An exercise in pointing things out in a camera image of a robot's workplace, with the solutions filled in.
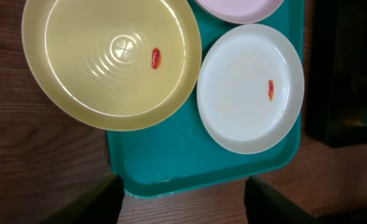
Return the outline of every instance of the teal tray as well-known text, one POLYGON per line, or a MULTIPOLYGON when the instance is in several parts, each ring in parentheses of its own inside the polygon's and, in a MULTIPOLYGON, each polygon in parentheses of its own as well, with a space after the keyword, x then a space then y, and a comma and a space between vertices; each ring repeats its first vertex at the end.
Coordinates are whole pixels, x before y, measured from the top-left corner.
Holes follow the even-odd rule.
MULTIPOLYGON (((223 22, 189 3, 202 36, 203 54, 235 25, 223 22)), ((302 58, 304 0, 285 0, 260 23, 282 32, 302 58)), ((108 131, 111 168, 124 179, 134 197, 162 195, 219 184, 285 166, 300 143, 301 114, 276 146, 241 155, 219 146, 207 133, 197 109, 196 91, 173 116, 151 128, 131 132, 108 131)))

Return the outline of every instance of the stacked plates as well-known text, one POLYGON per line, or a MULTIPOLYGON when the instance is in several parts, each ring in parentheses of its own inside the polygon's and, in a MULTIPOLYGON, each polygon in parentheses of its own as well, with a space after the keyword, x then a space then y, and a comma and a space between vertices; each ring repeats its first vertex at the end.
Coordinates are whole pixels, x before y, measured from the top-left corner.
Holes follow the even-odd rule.
POLYGON ((174 0, 28 0, 26 59, 49 98, 86 124, 115 131, 155 125, 180 108, 198 80, 200 116, 216 142, 242 154, 273 147, 299 114, 302 65, 280 32, 248 23, 282 1, 198 3, 246 24, 221 37, 201 69, 196 19, 186 1, 174 0))

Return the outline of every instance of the red sauce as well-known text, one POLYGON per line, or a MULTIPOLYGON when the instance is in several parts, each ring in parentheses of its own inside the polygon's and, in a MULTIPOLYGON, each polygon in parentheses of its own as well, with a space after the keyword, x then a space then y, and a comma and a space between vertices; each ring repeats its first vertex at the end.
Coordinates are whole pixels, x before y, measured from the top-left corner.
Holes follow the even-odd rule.
POLYGON ((158 48, 153 49, 152 52, 152 68, 158 69, 161 64, 161 53, 158 48))
POLYGON ((269 96, 269 100, 272 102, 272 100, 273 100, 273 80, 269 80, 268 96, 269 96))

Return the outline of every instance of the pink plate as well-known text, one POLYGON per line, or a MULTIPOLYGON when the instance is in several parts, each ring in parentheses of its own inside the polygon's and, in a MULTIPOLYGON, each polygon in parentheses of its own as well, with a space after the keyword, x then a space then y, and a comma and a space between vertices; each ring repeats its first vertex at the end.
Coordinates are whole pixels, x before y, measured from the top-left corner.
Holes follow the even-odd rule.
POLYGON ((196 0, 212 15, 237 24, 250 24, 270 16, 283 0, 196 0))

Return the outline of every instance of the dark wood surface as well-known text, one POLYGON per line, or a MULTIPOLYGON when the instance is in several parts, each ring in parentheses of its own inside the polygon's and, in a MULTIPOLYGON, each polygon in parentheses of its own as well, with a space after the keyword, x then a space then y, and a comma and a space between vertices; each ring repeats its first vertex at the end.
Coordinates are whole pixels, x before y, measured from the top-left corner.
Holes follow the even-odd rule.
MULTIPOLYGON (((0 223, 36 223, 111 173, 105 132, 60 111, 33 79, 21 44, 24 3, 0 0, 0 223)), ((367 205, 367 145, 330 149, 303 134, 288 166, 260 176, 314 215, 367 205)), ((246 223, 243 195, 244 180, 155 200, 127 195, 120 223, 246 223)))

